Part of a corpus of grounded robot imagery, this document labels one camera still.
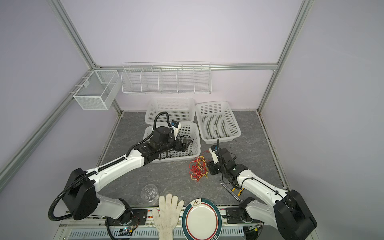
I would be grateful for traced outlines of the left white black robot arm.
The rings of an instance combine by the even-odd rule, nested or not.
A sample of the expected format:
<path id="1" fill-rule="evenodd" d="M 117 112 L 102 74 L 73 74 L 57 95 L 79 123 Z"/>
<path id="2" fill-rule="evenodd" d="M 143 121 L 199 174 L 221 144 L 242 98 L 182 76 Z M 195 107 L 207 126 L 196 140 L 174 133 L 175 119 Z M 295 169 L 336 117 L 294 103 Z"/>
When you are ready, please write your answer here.
<path id="1" fill-rule="evenodd" d="M 100 195 L 99 191 L 128 172 L 161 160 L 162 155 L 185 153 L 193 139 L 179 134 L 181 126 L 181 123 L 170 120 L 167 112 L 161 112 L 155 117 L 152 132 L 121 157 L 86 171 L 73 170 L 66 186 L 49 207 L 49 220 L 73 218 L 79 221 L 96 216 L 115 220 L 121 225 L 130 223 L 134 217 L 131 206 L 124 199 L 111 199 Z"/>

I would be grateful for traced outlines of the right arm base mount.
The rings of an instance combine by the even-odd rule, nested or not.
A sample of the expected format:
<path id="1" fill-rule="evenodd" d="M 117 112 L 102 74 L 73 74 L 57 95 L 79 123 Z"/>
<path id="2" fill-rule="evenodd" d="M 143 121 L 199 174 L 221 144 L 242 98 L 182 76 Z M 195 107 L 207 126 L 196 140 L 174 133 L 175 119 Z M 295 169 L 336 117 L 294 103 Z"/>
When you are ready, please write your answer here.
<path id="1" fill-rule="evenodd" d="M 229 224 L 260 223 L 259 220 L 251 219 L 246 211 L 239 207 L 226 208 L 225 212 L 226 213 L 222 215 L 222 218 L 227 220 Z"/>

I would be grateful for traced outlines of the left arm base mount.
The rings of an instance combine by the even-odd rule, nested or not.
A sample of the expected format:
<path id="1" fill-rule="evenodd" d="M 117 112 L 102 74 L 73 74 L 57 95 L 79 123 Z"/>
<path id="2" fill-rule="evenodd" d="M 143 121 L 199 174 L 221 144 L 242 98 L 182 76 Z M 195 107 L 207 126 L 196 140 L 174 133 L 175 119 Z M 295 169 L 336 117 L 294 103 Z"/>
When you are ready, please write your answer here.
<path id="1" fill-rule="evenodd" d="M 122 219 L 108 220 L 109 226 L 144 226 L 148 216 L 147 209 L 133 209 L 128 216 Z"/>

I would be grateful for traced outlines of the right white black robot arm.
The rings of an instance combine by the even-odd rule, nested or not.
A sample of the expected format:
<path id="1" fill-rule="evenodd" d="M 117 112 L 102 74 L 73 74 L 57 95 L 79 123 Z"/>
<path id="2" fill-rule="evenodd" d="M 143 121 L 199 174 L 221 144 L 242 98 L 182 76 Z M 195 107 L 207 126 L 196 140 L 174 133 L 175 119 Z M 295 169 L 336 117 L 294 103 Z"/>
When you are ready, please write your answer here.
<path id="1" fill-rule="evenodd" d="M 261 179 L 243 164 L 237 164 L 219 142 L 209 152 L 213 158 L 208 164 L 212 175 L 221 174 L 234 189 L 253 194 L 240 201 L 243 220 L 259 220 L 274 227 L 285 240 L 305 240 L 317 228 L 318 223 L 299 192 L 280 189 Z"/>

